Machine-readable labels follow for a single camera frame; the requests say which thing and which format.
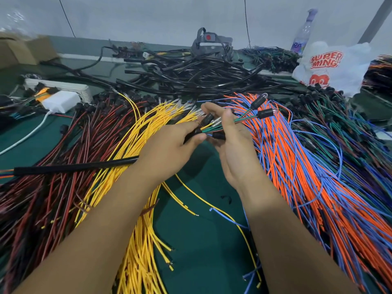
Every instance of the plastic bottle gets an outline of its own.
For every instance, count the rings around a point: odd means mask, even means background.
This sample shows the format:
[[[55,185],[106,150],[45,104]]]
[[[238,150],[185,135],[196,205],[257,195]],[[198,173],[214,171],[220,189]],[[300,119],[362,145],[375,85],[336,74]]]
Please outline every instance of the plastic bottle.
[[[308,18],[306,19],[305,24],[298,30],[297,35],[294,39],[294,42],[291,46],[291,51],[296,52],[299,55],[302,55],[303,49],[306,46],[306,43],[311,36],[312,31],[312,21],[316,16],[318,10],[317,9],[310,9]]]

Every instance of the hand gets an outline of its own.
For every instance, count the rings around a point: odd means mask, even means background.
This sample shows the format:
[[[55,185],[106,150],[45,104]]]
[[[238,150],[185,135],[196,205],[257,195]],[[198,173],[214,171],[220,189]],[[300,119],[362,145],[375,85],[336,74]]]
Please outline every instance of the hand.
[[[164,182],[188,162],[196,147],[206,139],[206,134],[197,134],[184,144],[185,136],[198,125],[189,121],[163,126],[147,140],[135,167],[155,186]]]
[[[222,126],[226,141],[207,140],[214,145],[219,153],[225,177],[239,194],[245,191],[247,184],[256,182],[263,172],[253,146],[250,132],[242,123],[234,123],[235,116],[231,109],[207,102],[202,105],[205,113],[213,113],[222,118]]]

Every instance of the cardboard box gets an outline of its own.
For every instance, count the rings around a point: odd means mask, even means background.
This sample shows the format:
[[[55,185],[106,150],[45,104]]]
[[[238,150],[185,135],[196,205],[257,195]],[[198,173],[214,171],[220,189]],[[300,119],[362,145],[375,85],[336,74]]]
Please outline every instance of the cardboard box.
[[[38,65],[41,61],[57,57],[57,52],[47,36],[31,39],[14,33],[0,32],[0,68],[15,64]]]

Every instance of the plastic bag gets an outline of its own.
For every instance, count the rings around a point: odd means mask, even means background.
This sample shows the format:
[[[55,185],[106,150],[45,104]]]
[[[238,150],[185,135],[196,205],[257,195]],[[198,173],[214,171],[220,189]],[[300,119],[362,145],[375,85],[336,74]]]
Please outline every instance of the plastic bag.
[[[11,32],[25,39],[36,39],[37,34],[20,11],[14,9],[0,19],[0,32]]]
[[[369,43],[347,47],[314,42],[305,50],[292,77],[305,85],[331,86],[353,97],[360,92],[363,76],[374,58]]]

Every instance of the left hand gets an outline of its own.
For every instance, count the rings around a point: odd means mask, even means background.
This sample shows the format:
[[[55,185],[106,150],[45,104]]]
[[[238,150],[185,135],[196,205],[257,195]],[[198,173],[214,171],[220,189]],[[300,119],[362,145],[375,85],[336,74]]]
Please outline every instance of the left hand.
[[[164,182],[188,162],[196,147],[206,139],[207,135],[201,133],[184,144],[185,136],[198,125],[189,121],[163,126],[147,140],[134,167],[155,185]]]

